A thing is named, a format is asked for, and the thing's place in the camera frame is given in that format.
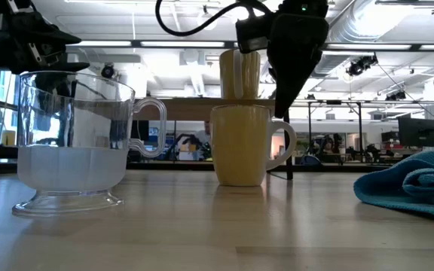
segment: ceiling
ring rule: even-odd
[[[33,0],[38,11],[44,17],[59,26],[63,31],[77,35],[84,40],[195,40],[195,41],[235,41],[234,22],[246,16],[245,9],[234,10],[226,17],[217,20],[212,30],[203,30],[195,35],[186,38],[177,38],[165,33],[155,19],[154,4],[152,1],[144,1],[141,4],[102,4],[86,0],[83,2],[66,2],[71,0]],[[209,8],[210,13],[215,13],[234,2],[233,0],[220,0],[220,8]],[[264,3],[274,9],[282,0],[267,0]],[[334,0],[335,6],[330,8],[326,19],[331,23],[332,30],[338,27],[336,22],[347,20],[344,15],[337,20],[340,12],[348,6],[350,0]],[[181,31],[195,28],[201,23],[198,20],[202,15],[202,4],[183,5],[185,0],[180,2],[165,3],[161,8],[164,23],[171,29]],[[406,14],[395,26],[386,29],[373,41],[386,43],[434,43],[434,15],[431,14],[433,7],[409,7]],[[384,11],[383,15],[376,15],[374,23],[364,29],[370,32],[380,31],[376,25],[386,22],[393,16],[396,10]],[[185,49],[145,49],[145,48],[85,48],[69,49],[69,52],[78,53],[80,61],[87,61],[97,65],[95,60],[102,56],[124,56],[124,60],[115,58],[114,62],[126,62],[126,64],[115,65],[118,69],[125,70],[131,67],[132,56],[139,56],[141,63],[148,71],[148,90],[150,92],[166,93],[172,95],[172,91],[183,90],[191,86],[191,75],[186,65],[181,65],[180,53]],[[218,56],[224,50],[211,49],[200,50],[205,56]],[[261,63],[267,62],[265,51],[261,54]],[[417,98],[423,92],[423,84],[434,75],[434,53],[377,53],[380,65],[390,74],[396,82],[403,82],[408,92],[415,93]],[[339,63],[349,62],[353,57],[341,57]],[[360,99],[384,99],[384,95],[377,93],[394,85],[393,81],[383,73],[379,67],[373,67],[370,71],[355,78],[349,84],[343,80],[343,69],[334,65],[326,78],[308,81],[302,94],[314,93],[318,99],[347,99],[350,96]],[[200,69],[203,82],[206,86],[219,85],[219,65],[215,61],[206,61]],[[273,89],[273,84],[262,84],[262,89]]]

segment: water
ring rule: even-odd
[[[107,148],[20,147],[18,177],[36,190],[106,190],[124,177],[127,153]]]

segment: cup base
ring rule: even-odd
[[[55,216],[104,209],[123,204],[110,190],[84,192],[48,192],[37,190],[28,202],[16,204],[13,215]]]

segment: clear plastic cup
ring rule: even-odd
[[[18,177],[35,196],[16,204],[16,215],[58,215],[116,206],[111,188],[125,175],[127,154],[164,150],[167,110],[154,98],[135,101],[131,87],[72,72],[20,76]],[[147,151],[130,139],[133,113],[146,105],[160,111],[158,147]]]

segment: wooden table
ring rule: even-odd
[[[13,216],[33,190],[0,176],[0,270],[434,270],[434,221],[360,203],[359,176],[239,188],[214,172],[128,171],[124,206],[59,218]]]

